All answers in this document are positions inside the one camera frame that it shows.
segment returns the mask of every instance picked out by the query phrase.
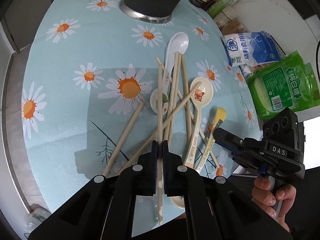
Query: barcode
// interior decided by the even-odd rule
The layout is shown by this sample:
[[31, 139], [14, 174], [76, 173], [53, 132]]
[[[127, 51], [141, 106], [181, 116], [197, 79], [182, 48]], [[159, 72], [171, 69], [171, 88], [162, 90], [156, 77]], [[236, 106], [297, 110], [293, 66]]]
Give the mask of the barcode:
[[271, 98], [272, 104], [273, 104], [273, 109], [274, 111], [282, 109], [282, 103], [281, 103], [281, 99], [280, 96], [275, 96], [273, 98]]

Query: chopstick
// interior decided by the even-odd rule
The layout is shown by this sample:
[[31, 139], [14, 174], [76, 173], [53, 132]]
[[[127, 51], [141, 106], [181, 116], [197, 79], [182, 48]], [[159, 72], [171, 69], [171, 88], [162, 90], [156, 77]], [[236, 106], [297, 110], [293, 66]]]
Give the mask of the chopstick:
[[162, 64], [158, 65], [158, 154], [157, 159], [157, 194], [158, 194], [158, 221], [159, 225], [163, 224], [163, 167], [162, 167], [162, 141], [163, 141], [163, 129], [162, 129]]
[[[174, 92], [173, 92], [173, 106], [172, 106], [173, 110], [177, 106], [177, 97], [178, 97], [178, 88], [179, 88], [179, 79], [180, 79], [180, 67], [181, 67], [181, 56], [182, 56], [182, 54], [179, 53], [177, 73], [176, 73], [176, 83], [175, 83]], [[170, 127], [169, 127], [169, 137], [168, 137], [168, 145], [169, 146], [171, 144], [171, 139], [172, 139], [173, 121], [174, 121], [174, 118], [171, 120]]]
[[118, 141], [118, 143], [117, 143], [117, 146], [116, 146], [115, 150], [113, 151], [113, 154], [112, 154], [111, 157], [110, 157], [110, 160], [109, 160], [109, 162], [108, 162], [108, 164], [107, 164], [107, 166], [106, 166], [106, 169], [105, 169], [104, 172], [103, 172], [103, 175], [104, 175], [105, 177], [109, 174], [109, 172], [110, 172], [110, 170], [111, 170], [111, 167], [112, 167], [112, 165], [113, 165], [113, 163], [114, 163], [114, 161], [115, 161], [115, 159], [116, 159], [119, 151], [121, 150], [121, 147], [122, 147], [125, 139], [126, 139], [127, 136], [128, 136], [128, 133], [130, 132], [130, 130], [131, 130], [134, 122], [137, 120], [138, 115], [140, 114], [140, 112], [141, 112], [141, 110], [142, 110], [142, 108], [143, 108], [143, 105], [144, 105], [143, 102], [141, 102], [141, 103], [138, 105], [138, 107], [137, 107], [137, 109], [134, 111], [133, 116], [131, 117], [131, 119], [130, 119], [128, 125], [127, 125], [127, 127], [124, 129], [124, 132], [122, 133], [122, 135], [121, 135], [121, 137], [120, 137], [120, 139], [119, 139], [119, 141]]
[[[159, 64], [162, 64], [161, 60], [160, 60], [158, 57], [156, 57], [156, 60], [157, 60], [157, 62], [158, 62]], [[180, 98], [180, 100], [183, 99], [183, 95], [181, 94], [181, 92], [180, 92], [179, 89], [178, 89], [178, 97]], [[194, 121], [194, 115], [193, 115], [193, 113], [192, 113], [191, 111], [190, 111], [190, 116], [191, 116], [191, 120], [192, 120], [193, 122], [195, 122], [195, 121]], [[204, 133], [202, 132], [201, 129], [199, 130], [199, 134], [200, 134], [200, 136], [201, 136], [204, 144], [207, 145], [208, 140], [206, 139], [206, 137], [205, 137], [205, 135], [204, 135]], [[211, 158], [212, 158], [214, 164], [215, 164], [217, 167], [219, 167], [219, 163], [218, 163], [218, 161], [217, 161], [217, 158], [214, 156], [212, 150], [210, 151], [210, 155], [211, 155]]]
[[[168, 113], [169, 116], [173, 110], [173, 98], [174, 98], [174, 88], [176, 87], [176, 77], [177, 77], [177, 67], [178, 67], [178, 59], [179, 59], [179, 52], [174, 54], [174, 67], [173, 67], [173, 76], [172, 76], [172, 83], [171, 83], [171, 91], [170, 91], [170, 98], [169, 98], [169, 106], [168, 106]], [[167, 126], [164, 130], [164, 140], [169, 139], [169, 130], [170, 126]]]
[[[191, 98], [193, 93], [199, 88], [201, 85], [201, 82], [197, 82], [195, 86], [190, 90], [189, 94], [186, 95], [185, 98], [181, 99], [181, 103], [175, 108], [175, 110], [172, 111], [172, 113], [167, 117], [167, 119], [163, 122], [162, 128], [167, 127], [167, 125], [170, 124], [171, 119], [181, 110], [181, 108], [184, 107], [186, 102]], [[149, 145], [154, 139], [156, 139], [158, 134], [158, 130], [156, 130], [148, 140], [145, 141], [145, 143], [140, 147], [140, 149], [131, 157], [131, 159], [118, 171], [116, 175], [119, 175], [124, 169], [128, 168], [130, 165], [133, 164], [133, 162], [142, 154], [142, 151], [145, 149], [147, 145]]]
[[[183, 79], [183, 90], [184, 94], [189, 93], [189, 86], [188, 86], [188, 77], [187, 77], [187, 69], [186, 69], [186, 62], [184, 59], [184, 54], [182, 54], [181, 57], [182, 62], [182, 79]], [[186, 122], [187, 122], [187, 137], [188, 137], [188, 143], [191, 140], [192, 135], [192, 126], [191, 126], [191, 110], [190, 110], [190, 101], [187, 101], [186, 103], [186, 110], [187, 110], [187, 116], [186, 116]]]

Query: black cable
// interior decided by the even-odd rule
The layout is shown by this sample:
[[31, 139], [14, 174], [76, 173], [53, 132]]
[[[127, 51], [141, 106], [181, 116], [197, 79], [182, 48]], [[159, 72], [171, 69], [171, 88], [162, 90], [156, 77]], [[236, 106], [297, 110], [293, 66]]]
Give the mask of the black cable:
[[318, 46], [317, 46], [317, 49], [316, 49], [316, 67], [317, 67], [318, 79], [319, 79], [319, 82], [320, 82], [320, 73], [319, 73], [319, 65], [318, 65], [319, 48], [320, 48], [320, 41], [318, 42]]

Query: green bag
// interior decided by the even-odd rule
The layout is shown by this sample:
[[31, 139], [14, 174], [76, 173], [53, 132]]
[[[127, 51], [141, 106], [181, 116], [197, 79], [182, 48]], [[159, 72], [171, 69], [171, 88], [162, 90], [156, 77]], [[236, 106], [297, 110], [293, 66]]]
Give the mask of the green bag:
[[284, 108], [302, 111], [320, 105], [320, 94], [310, 63], [304, 65], [298, 51], [247, 79], [254, 106], [261, 120]]

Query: tablecloth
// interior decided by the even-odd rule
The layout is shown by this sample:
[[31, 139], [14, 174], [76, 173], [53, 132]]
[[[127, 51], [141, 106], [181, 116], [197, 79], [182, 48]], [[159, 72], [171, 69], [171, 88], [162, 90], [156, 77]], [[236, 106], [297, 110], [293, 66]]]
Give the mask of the tablecloth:
[[[206, 12], [181, 0], [165, 24], [150, 24], [123, 14], [120, 0], [55, 0], [31, 46], [23, 81], [22, 123], [33, 175], [51, 212], [101, 174], [134, 109], [146, 106], [124, 143], [114, 175], [156, 129], [149, 105], [157, 87], [157, 62], [177, 32], [189, 36], [185, 53], [188, 78], [208, 78], [214, 88], [202, 110], [206, 135], [215, 109], [223, 107], [223, 128], [244, 138], [260, 138], [252, 98], [239, 68], [231, 68], [221, 33]], [[182, 80], [179, 83], [183, 91]], [[185, 111], [175, 117], [170, 151], [187, 150]], [[204, 150], [199, 140], [198, 153]], [[218, 145], [201, 175], [228, 177], [233, 161]], [[133, 235], [158, 225], [156, 198], [137, 197]], [[184, 210], [164, 196], [164, 222]]]

